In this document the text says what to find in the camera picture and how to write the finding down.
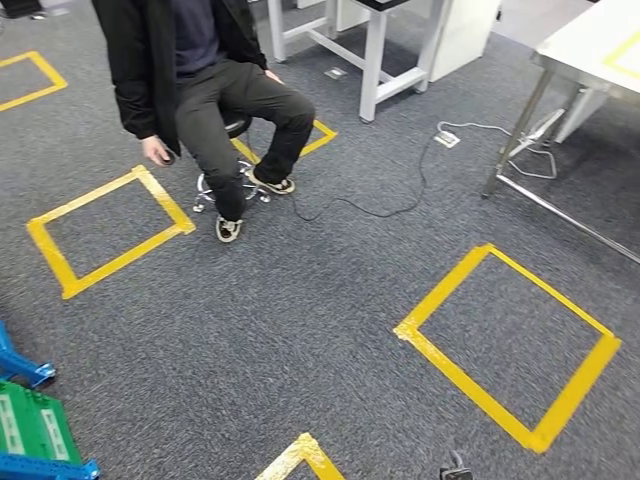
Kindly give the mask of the person's right hand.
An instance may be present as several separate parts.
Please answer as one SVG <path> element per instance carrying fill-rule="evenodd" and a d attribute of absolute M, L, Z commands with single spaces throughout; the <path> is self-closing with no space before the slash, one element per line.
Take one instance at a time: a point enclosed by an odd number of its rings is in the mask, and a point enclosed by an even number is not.
<path fill-rule="evenodd" d="M 143 157 L 154 164 L 164 167 L 170 160 L 162 142 L 155 135 L 141 139 L 140 145 Z"/>

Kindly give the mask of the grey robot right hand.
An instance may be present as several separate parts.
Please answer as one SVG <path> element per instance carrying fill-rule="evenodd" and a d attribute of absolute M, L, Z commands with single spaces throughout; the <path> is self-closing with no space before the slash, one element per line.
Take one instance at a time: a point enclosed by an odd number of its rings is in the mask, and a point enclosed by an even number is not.
<path fill-rule="evenodd" d="M 460 453 L 451 450 L 450 458 L 449 464 L 439 468 L 439 480 L 473 480 L 472 472 L 464 465 Z"/>

